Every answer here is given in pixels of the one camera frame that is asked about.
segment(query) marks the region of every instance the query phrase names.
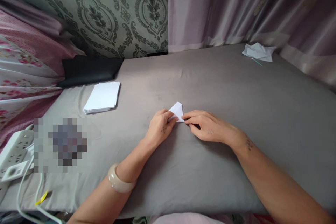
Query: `yellow tag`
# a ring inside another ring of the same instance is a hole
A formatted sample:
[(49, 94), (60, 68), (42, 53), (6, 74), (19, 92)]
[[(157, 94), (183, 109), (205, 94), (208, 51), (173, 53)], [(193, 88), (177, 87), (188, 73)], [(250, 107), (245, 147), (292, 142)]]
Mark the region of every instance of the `yellow tag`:
[(47, 194), (48, 194), (48, 190), (43, 194), (40, 200), (35, 203), (35, 205), (40, 205), (45, 200)]

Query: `wrist tattoo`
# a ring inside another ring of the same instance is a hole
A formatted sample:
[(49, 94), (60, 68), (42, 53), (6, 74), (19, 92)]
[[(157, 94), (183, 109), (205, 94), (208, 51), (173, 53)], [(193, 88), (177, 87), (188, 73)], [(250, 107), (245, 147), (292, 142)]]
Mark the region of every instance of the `wrist tattoo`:
[(247, 146), (247, 148), (249, 149), (249, 151), (252, 150), (253, 144), (252, 144), (252, 141), (250, 139), (246, 140), (245, 145)]
[(165, 128), (165, 127), (162, 127), (162, 130), (161, 130), (161, 132), (163, 132), (164, 134), (166, 133), (166, 129), (167, 129), (167, 127)]

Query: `white paper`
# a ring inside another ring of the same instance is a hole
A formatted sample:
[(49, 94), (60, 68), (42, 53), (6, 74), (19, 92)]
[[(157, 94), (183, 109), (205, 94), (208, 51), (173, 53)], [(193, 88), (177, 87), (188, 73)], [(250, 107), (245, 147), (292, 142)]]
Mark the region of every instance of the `white paper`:
[(175, 103), (175, 105), (171, 107), (169, 111), (173, 112), (175, 115), (170, 117), (168, 119), (168, 122), (171, 121), (175, 117), (178, 117), (178, 121), (177, 121), (178, 123), (184, 122), (184, 120), (181, 118), (181, 116), (183, 116), (183, 110), (182, 110), (182, 104), (180, 102)]
[(117, 104), (120, 82), (98, 83), (93, 88), (83, 111), (85, 114), (105, 112)]
[(276, 48), (277, 47), (265, 47), (259, 43), (255, 43), (254, 45), (246, 44), (243, 54), (257, 60), (273, 62), (272, 53)]

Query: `pink floral bedding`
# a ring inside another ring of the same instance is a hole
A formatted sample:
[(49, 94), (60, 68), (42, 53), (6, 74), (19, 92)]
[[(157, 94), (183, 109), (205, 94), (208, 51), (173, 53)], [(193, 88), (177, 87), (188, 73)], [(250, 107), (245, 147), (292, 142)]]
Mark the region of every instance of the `pink floral bedding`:
[(61, 93), (63, 58), (84, 54), (0, 10), (0, 149)]

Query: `power strip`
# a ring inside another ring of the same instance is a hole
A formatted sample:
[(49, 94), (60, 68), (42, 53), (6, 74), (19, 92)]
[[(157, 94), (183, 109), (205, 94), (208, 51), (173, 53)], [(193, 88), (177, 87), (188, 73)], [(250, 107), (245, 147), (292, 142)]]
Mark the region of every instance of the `power strip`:
[(34, 139), (34, 131), (24, 129), (15, 132), (0, 153), (0, 203), (2, 202), (10, 182), (2, 182), (2, 177), (10, 166), (19, 164), (25, 157), (28, 147)]
[(28, 167), (29, 160), (24, 161), (19, 164), (15, 164), (7, 169), (5, 172), (5, 175), (2, 177), (2, 182), (8, 182), (12, 181), (14, 179), (18, 179), (20, 177), (23, 177), (23, 174), (28, 169), (26, 176), (30, 174), (33, 171), (34, 164), (31, 164), (30, 168)]

